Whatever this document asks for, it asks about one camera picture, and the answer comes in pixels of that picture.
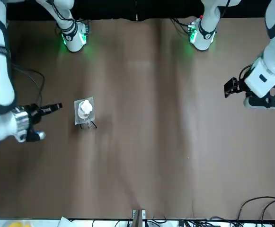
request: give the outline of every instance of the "yellow object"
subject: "yellow object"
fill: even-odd
[[[29,223],[13,222],[8,227],[31,227]]]

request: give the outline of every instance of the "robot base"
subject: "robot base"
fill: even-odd
[[[67,46],[70,52],[79,51],[87,43],[89,26],[82,22],[76,22],[76,25],[77,29],[75,29],[73,32],[69,34],[64,32],[62,33],[64,44]]]
[[[201,19],[198,18],[195,22],[193,22],[193,24],[195,25],[195,30],[190,35],[190,43],[192,43],[196,49],[198,49],[200,51],[205,51],[209,48],[209,46],[213,42],[216,32],[214,32],[213,35],[211,35],[210,37],[207,37],[207,39],[205,39],[199,31],[200,21],[201,21]]]

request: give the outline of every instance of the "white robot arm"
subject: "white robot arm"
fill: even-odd
[[[191,35],[190,42],[200,51],[205,51],[213,42],[216,33],[216,26],[221,15],[220,6],[236,6],[241,0],[202,0],[204,5],[204,15],[193,22],[194,32]]]
[[[271,0],[265,15],[269,45],[263,53],[248,67],[243,78],[230,79],[224,85],[225,97],[230,94],[246,92],[244,105],[253,108],[275,108],[275,0]]]
[[[6,3],[6,0],[0,0],[0,141],[12,135],[19,142],[42,140],[45,133],[34,131],[33,125],[39,123],[42,116],[62,108],[62,104],[43,107],[38,107],[36,104],[17,106],[16,92],[10,73]]]
[[[74,0],[36,0],[36,2],[54,17],[69,51],[77,52],[87,43],[88,26],[73,19],[70,12]]]

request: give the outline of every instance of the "black background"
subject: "black background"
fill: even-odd
[[[271,0],[242,0],[239,5],[229,7],[224,17],[264,17]],[[148,18],[199,17],[204,12],[200,0],[75,0],[71,10],[78,19],[139,20]],[[51,15],[34,0],[8,4],[8,20],[53,20]]]

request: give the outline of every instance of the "green led light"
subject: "green led light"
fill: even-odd
[[[87,37],[86,37],[86,35],[85,34],[81,34],[81,33],[79,33],[79,35],[80,35],[81,42],[83,44],[86,44],[87,43]]]
[[[65,40],[65,38],[63,37],[63,35],[62,35],[62,39],[63,39],[63,44],[67,45],[67,44],[66,44],[66,40]]]
[[[198,33],[198,32],[195,30],[195,31],[190,35],[190,43],[193,44],[193,43],[195,42],[197,33]]]
[[[211,40],[211,43],[213,43],[215,33],[216,33],[216,32],[214,32],[214,33],[213,33],[213,35],[212,35],[212,40]]]

